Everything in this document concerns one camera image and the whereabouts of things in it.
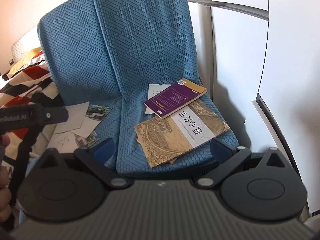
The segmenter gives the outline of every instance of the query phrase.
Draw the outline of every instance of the metal bar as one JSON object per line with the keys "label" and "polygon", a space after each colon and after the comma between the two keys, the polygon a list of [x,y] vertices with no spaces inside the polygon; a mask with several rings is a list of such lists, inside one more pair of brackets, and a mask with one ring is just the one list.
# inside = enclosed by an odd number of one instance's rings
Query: metal bar
{"label": "metal bar", "polygon": [[236,11],[244,14],[248,14],[263,20],[269,20],[269,12],[263,9],[236,4],[236,3],[227,3],[227,2],[218,2],[218,1],[211,1],[211,0],[188,0],[188,2],[199,3],[202,5],[207,5],[210,7],[218,7],[223,8],[231,11]]}
{"label": "metal bar", "polygon": [[260,106],[260,108],[262,109],[263,113],[265,114],[265,116],[267,117],[267,119],[269,120],[272,128],[275,130],[276,135],[278,136],[284,150],[285,153],[287,154],[287,156],[289,157],[290,163],[293,167],[293,169],[297,172],[297,174],[300,176],[299,170],[298,170],[298,166],[294,160],[293,154],[290,150],[290,147],[286,141],[286,139],[284,138],[284,135],[280,129],[280,127],[278,126],[275,118],[273,117],[273,115],[271,114],[269,108],[267,107],[266,103],[263,101],[263,99],[261,98],[261,96],[259,95],[259,93],[257,94],[257,98],[256,98],[256,102],[258,103],[258,105]]}

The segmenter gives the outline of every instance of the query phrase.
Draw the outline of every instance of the yellow book cover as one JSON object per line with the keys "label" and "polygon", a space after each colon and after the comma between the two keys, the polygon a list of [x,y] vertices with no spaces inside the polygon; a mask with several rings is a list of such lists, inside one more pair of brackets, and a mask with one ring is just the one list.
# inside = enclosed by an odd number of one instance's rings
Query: yellow book cover
{"label": "yellow book cover", "polygon": [[230,127],[197,99],[166,119],[156,116],[134,129],[153,168],[205,144]]}

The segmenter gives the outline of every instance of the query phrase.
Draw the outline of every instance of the white wall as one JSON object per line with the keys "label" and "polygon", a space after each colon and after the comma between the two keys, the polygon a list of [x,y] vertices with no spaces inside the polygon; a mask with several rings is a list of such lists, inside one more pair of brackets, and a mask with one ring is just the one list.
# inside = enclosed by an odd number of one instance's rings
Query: white wall
{"label": "white wall", "polygon": [[40,18],[67,0],[0,0],[0,72],[10,69],[11,46]]}
{"label": "white wall", "polygon": [[320,209],[320,0],[269,0],[266,60],[259,94],[278,123]]}
{"label": "white wall", "polygon": [[211,9],[216,46],[213,102],[239,138],[248,106],[257,97],[268,22],[223,8]]}

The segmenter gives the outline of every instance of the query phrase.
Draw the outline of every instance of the barcode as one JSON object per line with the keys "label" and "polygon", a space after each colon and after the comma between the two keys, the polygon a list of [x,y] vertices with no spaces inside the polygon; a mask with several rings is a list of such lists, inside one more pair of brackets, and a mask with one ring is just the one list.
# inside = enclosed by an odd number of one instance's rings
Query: barcode
{"label": "barcode", "polygon": [[177,83],[182,86],[185,83],[185,81],[179,80]]}

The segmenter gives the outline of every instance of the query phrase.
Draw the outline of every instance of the pink wall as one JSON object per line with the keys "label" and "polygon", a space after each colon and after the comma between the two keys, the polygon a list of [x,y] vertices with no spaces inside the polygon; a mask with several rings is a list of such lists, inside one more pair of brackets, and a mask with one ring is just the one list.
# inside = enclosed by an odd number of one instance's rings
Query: pink wall
{"label": "pink wall", "polygon": [[0,0],[0,72],[10,69],[11,46],[47,12],[67,0]]}

